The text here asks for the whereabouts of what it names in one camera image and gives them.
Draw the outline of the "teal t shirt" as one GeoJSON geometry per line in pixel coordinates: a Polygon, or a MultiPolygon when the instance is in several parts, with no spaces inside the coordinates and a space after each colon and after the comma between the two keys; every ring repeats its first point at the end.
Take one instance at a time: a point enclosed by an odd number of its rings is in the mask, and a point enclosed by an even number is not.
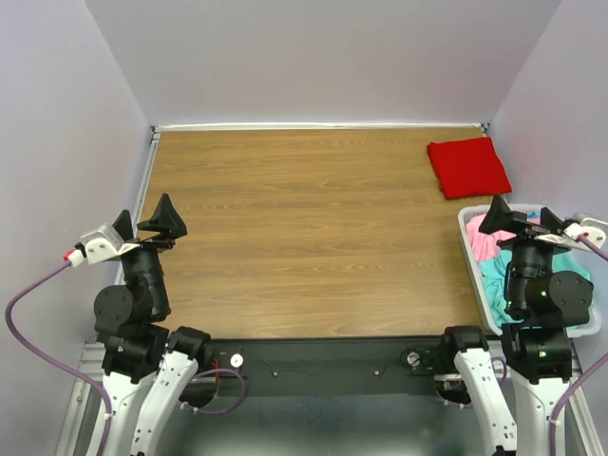
{"type": "MultiPolygon", "coordinates": [[[[514,322],[514,319],[506,312],[506,300],[504,298],[504,278],[511,258],[511,251],[502,251],[494,258],[479,264],[484,295],[487,301],[486,307],[489,309],[491,321],[499,330],[502,328],[502,324],[514,322]]],[[[555,273],[571,271],[589,281],[592,280],[590,273],[581,267],[570,253],[554,256],[552,270],[555,273]]]]}

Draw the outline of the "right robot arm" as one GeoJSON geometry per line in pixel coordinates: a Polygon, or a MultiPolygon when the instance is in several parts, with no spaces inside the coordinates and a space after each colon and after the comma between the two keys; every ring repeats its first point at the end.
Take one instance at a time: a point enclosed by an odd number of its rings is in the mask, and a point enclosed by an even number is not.
{"type": "Polygon", "coordinates": [[[465,384],[487,455],[558,455],[563,409],[580,386],[572,378],[568,329],[589,322],[594,285],[583,275],[557,272],[554,257],[572,249],[605,253],[605,235],[574,218],[558,218],[549,208],[530,221],[494,196],[479,230],[506,231],[499,246],[511,253],[504,277],[506,311],[512,322],[501,329],[506,367],[515,393],[511,410],[496,378],[494,362],[478,327],[448,327],[437,349],[439,365],[465,384]]]}

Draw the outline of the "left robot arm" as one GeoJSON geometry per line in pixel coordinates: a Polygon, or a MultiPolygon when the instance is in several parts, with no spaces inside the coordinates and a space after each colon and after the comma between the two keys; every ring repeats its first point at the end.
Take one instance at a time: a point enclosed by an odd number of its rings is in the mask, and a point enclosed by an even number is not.
{"type": "Polygon", "coordinates": [[[103,288],[93,304],[94,329],[104,346],[104,398],[90,454],[153,454],[190,378],[210,366],[208,333],[161,325],[171,309],[160,255],[186,234],[163,194],[149,219],[134,224],[122,211],[82,238],[89,264],[117,260],[123,270],[123,283],[103,288]]]}

